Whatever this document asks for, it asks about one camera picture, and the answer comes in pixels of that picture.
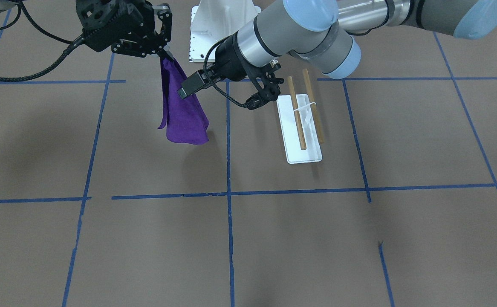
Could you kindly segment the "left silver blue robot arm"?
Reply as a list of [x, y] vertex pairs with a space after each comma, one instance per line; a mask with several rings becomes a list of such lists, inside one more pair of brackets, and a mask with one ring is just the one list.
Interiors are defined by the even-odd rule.
[[185, 99], [225, 79], [249, 78], [257, 89], [239, 107], [250, 110], [275, 101], [283, 79], [278, 58], [291, 55], [338, 80], [356, 70], [356, 36], [383, 26], [412, 26], [475, 40], [497, 27], [497, 0], [276, 0], [247, 16], [214, 43], [215, 62], [189, 76], [178, 88]]

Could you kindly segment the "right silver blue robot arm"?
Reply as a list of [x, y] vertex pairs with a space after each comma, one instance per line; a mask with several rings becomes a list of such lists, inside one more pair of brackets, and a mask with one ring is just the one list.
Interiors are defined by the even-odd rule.
[[82, 33], [73, 41], [42, 29], [32, 19], [22, 0], [0, 0], [0, 13], [14, 6], [40, 33], [71, 47], [86, 45], [96, 52], [110, 47], [115, 54], [138, 58], [157, 55], [174, 61], [169, 50], [173, 14], [167, 3], [153, 5], [147, 0], [78, 0], [75, 8]]

